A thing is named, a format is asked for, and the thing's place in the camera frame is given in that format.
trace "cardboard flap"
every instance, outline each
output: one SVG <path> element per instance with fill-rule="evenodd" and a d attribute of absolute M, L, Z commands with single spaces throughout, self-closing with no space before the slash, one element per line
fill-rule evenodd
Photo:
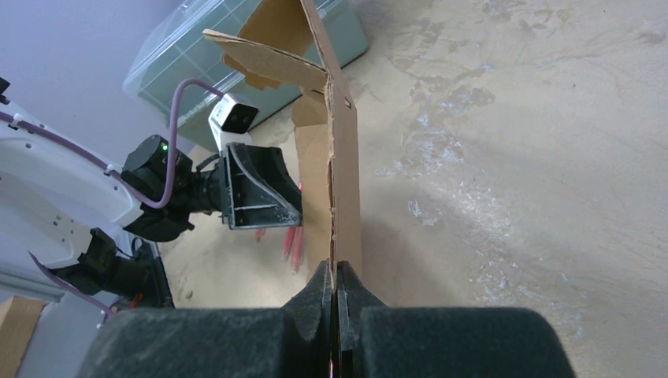
<path fill-rule="evenodd" d="M 223 49 L 225 63 L 246 74 L 246 83 L 252 87 L 278 88 L 280 83 L 319 91 L 325 87 L 325 70 L 303 57 L 210 29 L 204 37 Z"/>
<path fill-rule="evenodd" d="M 300 57 L 314 41 L 299 0 L 260 2 L 238 36 Z"/>
<path fill-rule="evenodd" d="M 16 296 L 0 303 L 0 377 L 16 376 L 43 307 Z"/>
<path fill-rule="evenodd" d="M 313 274 L 320 261 L 336 260 L 332 248 L 331 134 L 327 124 L 314 124 L 296 128 L 295 140 L 302 182 L 306 252 L 309 273 Z"/>
<path fill-rule="evenodd" d="M 296 128 L 327 124 L 325 97 L 313 91 L 302 90 L 303 96 L 292 105 L 292 123 Z"/>
<path fill-rule="evenodd" d="M 339 60 L 336 58 L 336 52 L 332 46 L 332 41 L 329 40 L 327 29 L 325 29 L 325 25 L 322 23 L 322 19 L 317 12 L 313 0 L 301 0 L 301 3 L 322 65 L 332 77 L 332 81 L 336 82 L 336 89 L 346 97 L 349 102 L 352 102 L 352 96 L 348 90 L 346 80 L 343 78 L 343 71 L 341 71 Z"/>
<path fill-rule="evenodd" d="M 333 255 L 336 261 L 348 261 L 355 272 L 362 272 L 357 110 L 339 91 L 337 82 L 325 86 L 325 101 L 332 130 Z"/>

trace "corrugated cardboard edge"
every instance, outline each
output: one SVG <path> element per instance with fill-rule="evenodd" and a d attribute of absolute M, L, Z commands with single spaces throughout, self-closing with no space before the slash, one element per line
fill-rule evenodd
<path fill-rule="evenodd" d="M 325 104 L 326 124 L 310 124 L 322 120 L 319 114 L 313 115 L 312 120 L 307 120 L 310 116 L 304 112 L 314 111 L 313 103 L 302 101 L 302 98 L 293 107 L 295 139 L 300 154 L 299 170 L 304 187 L 302 201 L 305 205 L 304 226 L 310 274 L 314 272 L 314 267 L 321 259 L 329 256 L 332 261 L 332 273 L 335 273 L 332 277 L 336 277 L 334 261 L 342 260 L 349 261 L 361 276 L 363 270 L 357 110 L 336 60 L 334 49 L 312 0 L 301 0 L 300 15 L 291 15 L 288 18 L 296 20 L 296 26 L 285 26 L 287 28 L 285 35 L 288 37 L 282 39 L 282 42 L 276 42 L 274 36 L 267 35 L 284 34 L 284 30 L 274 27 L 275 16 L 267 9 L 283 6 L 296 12 L 296 1 L 263 0 L 249 20 L 249 23 L 261 25 L 255 26 L 260 29 L 251 32 L 249 31 L 251 27 L 245 26 L 244 33 L 239 34 L 239 37 L 252 35 L 256 42 L 222 35 L 215 31 L 206 31 L 205 37 L 213 39 L 224 49 L 225 62 L 231 63 L 233 68 L 247 74 L 249 85 L 262 89 L 265 86 L 275 87 L 279 82 L 295 83 L 306 88 L 304 93 L 307 93 L 311 100 Z M 313 38 L 311 40 L 315 41 L 325 70 L 296 54 L 291 54 L 292 52 L 303 54 L 306 51 L 303 48 L 303 41 L 306 40 L 303 38 L 305 34 L 301 21 L 303 18 L 306 18 L 308 26 L 306 34 L 310 34 L 310 38 Z M 282 48 L 265 46 L 257 40 L 283 43 L 283 46 Z M 325 73 L 324 83 L 319 79 L 314 80 L 318 77 L 315 72 Z M 317 95 L 320 91 L 324 97 Z M 313 143 L 322 148 L 309 148 Z"/>
<path fill-rule="evenodd" d="M 0 378 L 14 378 L 44 301 L 12 297 L 0 304 Z"/>
<path fill-rule="evenodd" d="M 332 131 L 334 152 L 331 161 L 333 255 L 336 261 L 349 261 L 355 272 L 363 278 L 357 109 L 313 0 L 301 0 L 301 2 L 314 36 L 317 52 L 328 74 L 325 101 L 328 115 L 331 117 L 328 123 Z"/>

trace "robotic arm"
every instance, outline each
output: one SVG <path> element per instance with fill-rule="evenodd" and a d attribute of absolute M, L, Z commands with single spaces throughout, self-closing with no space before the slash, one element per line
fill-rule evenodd
<path fill-rule="evenodd" d="M 301 224 L 301 194 L 282 153 L 250 145 L 247 131 L 258 110 L 239 98 L 226 94 L 215 107 L 209 123 L 219 153 L 195 171 L 188 156 L 170 151 L 176 149 L 174 143 L 152 135 L 128 155 L 119 174 L 114 170 L 118 165 L 101 169 L 104 159 L 10 102 L 2 95 L 8 86 L 0 79 L 0 227 L 84 294 L 104 290 L 127 299 L 141 294 L 144 306 L 171 303 L 159 259 L 117 256 L 108 235 L 71 218 L 33 185 L 70 197 L 126 231 L 157 242 L 192 230 L 191 213 L 220 212 L 231 229 Z M 171 166 L 170 153 L 176 153 Z M 214 161 L 212 169 L 203 171 Z"/>

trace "cardboard box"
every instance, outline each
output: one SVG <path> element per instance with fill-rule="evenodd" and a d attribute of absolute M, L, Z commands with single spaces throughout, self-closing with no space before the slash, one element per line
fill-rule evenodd
<path fill-rule="evenodd" d="M 12 297 L 0 304 L 0 378 L 14 378 L 44 301 Z"/>
<path fill-rule="evenodd" d="M 204 36 L 248 85 L 301 87 L 292 121 L 309 276 L 326 258 L 349 261 L 361 276 L 357 110 L 313 0 L 263 0 L 238 37 L 208 29 Z M 302 57 L 313 42 L 324 67 Z"/>

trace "security camera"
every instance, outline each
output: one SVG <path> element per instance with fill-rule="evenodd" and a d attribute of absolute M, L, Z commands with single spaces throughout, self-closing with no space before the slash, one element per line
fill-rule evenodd
<path fill-rule="evenodd" d="M 225 94 L 209 115 L 209 126 L 218 151 L 224 151 L 225 145 L 231 142 L 252 144 L 248 130 L 259 111 L 243 96 Z"/>

